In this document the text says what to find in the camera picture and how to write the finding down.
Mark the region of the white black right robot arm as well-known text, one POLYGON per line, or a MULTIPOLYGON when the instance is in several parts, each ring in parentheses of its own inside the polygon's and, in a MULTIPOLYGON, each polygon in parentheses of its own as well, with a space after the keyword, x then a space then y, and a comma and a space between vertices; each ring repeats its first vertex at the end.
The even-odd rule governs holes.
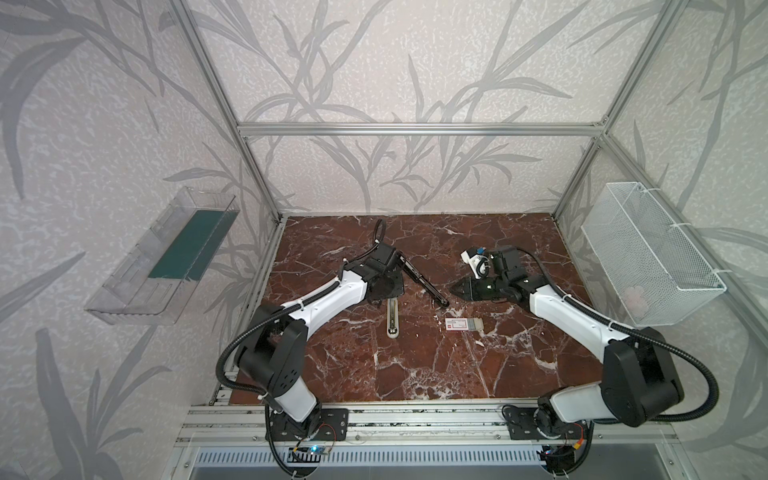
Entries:
POLYGON ((678 423, 709 414, 720 400, 712 371, 690 353, 669 344, 653 328, 617 322, 560 288, 547 269, 529 272, 523 250, 469 248, 460 258, 471 273, 451 292, 468 302, 504 300, 527 309, 586 348, 601 364, 597 382, 564 387, 537 401, 535 421, 545 434, 568 423, 585 421, 638 427, 648 421, 678 423), (683 413, 671 413, 685 397, 674 361, 680 359, 703 377, 707 395, 683 413))

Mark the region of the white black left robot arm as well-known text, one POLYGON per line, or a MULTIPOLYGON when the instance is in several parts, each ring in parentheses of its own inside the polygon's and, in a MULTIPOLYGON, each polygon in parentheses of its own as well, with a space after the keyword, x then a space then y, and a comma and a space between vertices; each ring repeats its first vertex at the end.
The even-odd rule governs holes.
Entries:
POLYGON ((385 243, 386 222, 378 220, 373 244, 345 260, 332 280, 279 306, 260 307, 247 330, 220 354, 215 375, 231 390, 260 395, 296 424, 320 415, 320 404, 302 378, 306 344, 342 311, 384 297, 393 281, 397 250, 385 243))

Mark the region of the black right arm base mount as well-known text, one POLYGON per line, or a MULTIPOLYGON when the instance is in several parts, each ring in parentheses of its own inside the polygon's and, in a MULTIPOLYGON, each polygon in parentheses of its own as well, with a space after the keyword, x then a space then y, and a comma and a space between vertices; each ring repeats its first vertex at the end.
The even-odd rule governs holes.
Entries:
POLYGON ((564 440, 584 438, 584 424, 564 423, 554 413, 540 407, 504 405, 501 414, 511 440, 564 440))

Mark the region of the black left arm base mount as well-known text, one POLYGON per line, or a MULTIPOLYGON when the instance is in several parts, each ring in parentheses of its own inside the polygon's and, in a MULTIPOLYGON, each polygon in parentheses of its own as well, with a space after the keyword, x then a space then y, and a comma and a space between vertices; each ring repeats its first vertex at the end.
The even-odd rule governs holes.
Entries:
POLYGON ((296 421, 286 413, 268 410, 266 426, 274 441, 319 440, 343 441, 346 439, 350 411, 344 408, 313 410, 304 421, 296 421))

